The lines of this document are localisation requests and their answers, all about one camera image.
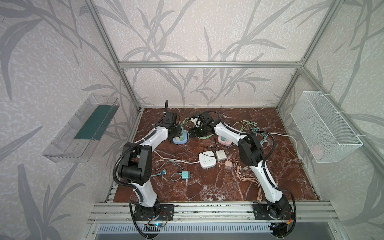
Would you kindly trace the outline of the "white charger adapter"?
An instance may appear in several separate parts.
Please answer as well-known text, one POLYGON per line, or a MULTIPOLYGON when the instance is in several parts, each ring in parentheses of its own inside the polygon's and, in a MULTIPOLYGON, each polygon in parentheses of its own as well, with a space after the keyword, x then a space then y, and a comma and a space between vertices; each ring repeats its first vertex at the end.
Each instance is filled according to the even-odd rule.
POLYGON ((220 161, 225 161, 227 160, 227 155, 225 153, 224 150, 218 150, 216 151, 216 158, 217 158, 217 161, 220 162, 220 161))

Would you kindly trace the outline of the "white power strip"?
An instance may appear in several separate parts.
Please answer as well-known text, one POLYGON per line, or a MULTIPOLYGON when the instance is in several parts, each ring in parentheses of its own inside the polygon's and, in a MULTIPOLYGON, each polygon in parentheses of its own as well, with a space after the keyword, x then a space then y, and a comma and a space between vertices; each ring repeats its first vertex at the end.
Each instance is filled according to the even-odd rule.
POLYGON ((203 169, 209 169, 215 167, 217 159, 215 153, 212 151, 206 151, 199 154, 199 163, 203 169))

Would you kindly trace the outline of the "teal plug adapter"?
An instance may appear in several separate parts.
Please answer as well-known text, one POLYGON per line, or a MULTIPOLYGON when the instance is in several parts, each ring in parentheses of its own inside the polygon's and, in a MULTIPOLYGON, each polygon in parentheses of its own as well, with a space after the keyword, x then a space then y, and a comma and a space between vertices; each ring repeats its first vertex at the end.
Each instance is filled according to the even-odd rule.
POLYGON ((191 178, 191 174, 189 171, 182 171, 181 177, 182 180, 189 180, 191 178))

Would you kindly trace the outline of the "pink plug adapter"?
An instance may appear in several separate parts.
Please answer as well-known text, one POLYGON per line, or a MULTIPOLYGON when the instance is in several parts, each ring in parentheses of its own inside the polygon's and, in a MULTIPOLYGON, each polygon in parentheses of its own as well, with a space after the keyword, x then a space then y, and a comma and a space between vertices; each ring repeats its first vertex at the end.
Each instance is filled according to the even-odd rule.
POLYGON ((225 161, 225 169, 230 170, 233 166, 231 161, 225 161))

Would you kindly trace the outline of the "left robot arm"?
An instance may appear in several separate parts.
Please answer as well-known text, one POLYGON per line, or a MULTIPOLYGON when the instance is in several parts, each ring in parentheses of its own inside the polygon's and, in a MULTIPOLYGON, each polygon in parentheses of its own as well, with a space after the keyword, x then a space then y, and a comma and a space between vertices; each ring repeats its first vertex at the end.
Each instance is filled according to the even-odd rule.
POLYGON ((159 204, 150 178, 153 170, 153 151, 164 141, 183 134, 178 114, 165 111, 160 121, 153 125, 140 140, 126 143, 123 152, 113 168, 113 179, 119 186, 132 188, 137 195, 138 205, 156 211, 159 204))

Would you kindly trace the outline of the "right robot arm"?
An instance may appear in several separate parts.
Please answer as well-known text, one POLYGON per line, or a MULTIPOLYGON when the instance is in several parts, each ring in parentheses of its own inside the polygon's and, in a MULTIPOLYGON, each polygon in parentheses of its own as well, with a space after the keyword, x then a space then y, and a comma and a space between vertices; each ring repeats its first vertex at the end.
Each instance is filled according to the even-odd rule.
POLYGON ((214 120, 210 116, 211 111, 203 112, 191 118, 194 127, 190 128, 191 137, 202 137, 206 134, 215 134, 234 143, 239 150, 240 160, 256 175, 256 178, 264 191, 267 201, 267 213, 273 219, 281 218, 289 209, 290 203, 275 183, 266 160, 276 149, 275 137, 265 131, 252 131, 249 133, 236 130, 225 124, 221 119, 214 120), (273 146, 270 152, 265 155, 258 135, 265 134, 273 140, 273 146))

